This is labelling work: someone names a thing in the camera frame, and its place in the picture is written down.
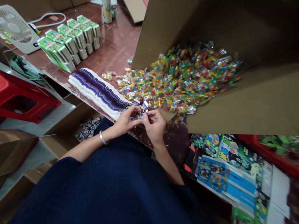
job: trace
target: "woman's left hand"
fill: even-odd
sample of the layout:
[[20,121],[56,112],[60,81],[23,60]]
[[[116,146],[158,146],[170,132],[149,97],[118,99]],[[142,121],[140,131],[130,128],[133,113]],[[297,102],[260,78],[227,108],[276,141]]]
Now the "woman's left hand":
[[110,131],[113,133],[114,138],[127,133],[133,127],[142,123],[142,120],[131,121],[131,117],[134,117],[138,112],[141,112],[141,108],[133,105],[121,113],[115,124],[109,128],[111,129]]

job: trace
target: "wooden table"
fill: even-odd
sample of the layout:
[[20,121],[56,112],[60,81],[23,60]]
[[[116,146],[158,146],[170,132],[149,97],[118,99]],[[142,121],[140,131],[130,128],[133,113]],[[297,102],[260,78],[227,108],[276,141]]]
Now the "wooden table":
[[[86,3],[77,6],[74,9],[68,9],[63,13],[67,17],[66,20],[70,18],[76,19],[77,16],[84,15],[100,25],[100,48],[94,50],[94,52],[89,55],[87,59],[81,61],[81,63],[76,66],[76,71],[81,68],[88,68],[93,70],[99,76],[101,76],[103,72],[106,73],[106,71],[113,70],[116,71],[117,74],[125,73],[125,68],[130,67],[130,65],[127,63],[127,59],[132,59],[135,54],[139,34],[141,31],[141,24],[133,23],[127,9],[122,2],[119,3],[117,7],[116,19],[112,20],[111,24],[104,23],[102,16],[102,6],[93,3]],[[35,25],[50,24],[53,22],[53,20],[47,18],[39,23],[36,23]],[[57,27],[52,26],[41,28],[40,30],[42,33],[39,36],[44,36],[45,32],[49,29],[57,30]],[[103,116],[113,121],[113,119],[111,119],[92,100],[89,100],[87,97],[83,96],[78,89],[71,85],[68,82],[70,73],[52,63],[42,50],[35,51],[31,54],[24,54],[18,49],[14,50],[14,52],[39,68],[44,74],[62,85],[82,101],[89,104]],[[116,89],[119,88],[115,77],[113,77],[110,83]],[[130,131],[130,134],[149,148],[153,148],[146,134],[144,126],[135,127]],[[175,163],[179,168],[182,168],[188,146],[190,145],[190,135],[187,131],[186,121],[179,120],[178,116],[172,118],[168,122],[164,140]]]

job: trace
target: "small electric fan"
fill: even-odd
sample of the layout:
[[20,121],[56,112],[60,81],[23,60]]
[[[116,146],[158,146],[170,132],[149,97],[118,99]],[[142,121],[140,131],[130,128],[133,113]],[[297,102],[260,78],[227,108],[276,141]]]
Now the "small electric fan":
[[9,5],[0,6],[0,33],[25,54],[40,49],[38,35]]

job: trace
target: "green and white box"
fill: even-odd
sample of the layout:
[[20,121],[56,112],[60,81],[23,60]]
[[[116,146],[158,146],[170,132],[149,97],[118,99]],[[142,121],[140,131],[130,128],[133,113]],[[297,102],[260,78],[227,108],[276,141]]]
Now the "green and white box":
[[87,53],[86,53],[86,49],[82,49],[82,50],[79,50],[79,56],[82,60],[86,59],[87,58]]
[[100,38],[94,38],[93,39],[93,48],[96,50],[100,48]]
[[75,65],[78,65],[81,62],[78,54],[72,55],[72,58]]
[[67,21],[67,24],[70,28],[74,30],[82,31],[84,33],[86,44],[91,44],[93,42],[93,34],[92,34],[91,26],[83,25],[74,19],[69,19]]
[[78,49],[76,48],[76,45],[71,37],[62,35],[55,30],[48,30],[45,34],[46,37],[50,40],[64,45],[68,49],[70,54],[74,55],[78,53]]
[[65,24],[59,25],[57,30],[59,33],[71,37],[78,50],[86,48],[86,41],[82,31],[71,29]]
[[62,47],[65,48],[65,46],[57,44],[50,39],[46,37],[40,38],[38,41],[38,45],[41,47],[41,49],[46,53],[48,58],[57,66],[61,67],[62,69],[68,71],[68,72],[73,72],[75,71],[75,65],[74,63],[71,62],[63,62],[63,59],[61,55],[58,53],[59,49]]
[[77,21],[83,25],[91,26],[93,30],[93,39],[101,37],[100,26],[97,23],[91,21],[83,15],[77,16]]
[[57,53],[57,56],[64,63],[68,63],[73,60],[71,54],[64,45],[58,44],[46,37],[40,38],[38,43],[44,45],[47,49],[54,50]]
[[93,44],[87,44],[86,51],[88,54],[91,54],[93,52]]

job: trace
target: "fan grille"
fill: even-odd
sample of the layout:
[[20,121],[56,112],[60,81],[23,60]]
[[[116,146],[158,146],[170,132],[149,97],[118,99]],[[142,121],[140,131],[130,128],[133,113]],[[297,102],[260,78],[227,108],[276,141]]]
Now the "fan grille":
[[[14,24],[20,30],[15,32],[10,29],[10,25]],[[0,31],[7,37],[20,43],[29,43],[32,40],[30,27],[24,23],[17,15],[8,11],[0,10]]]

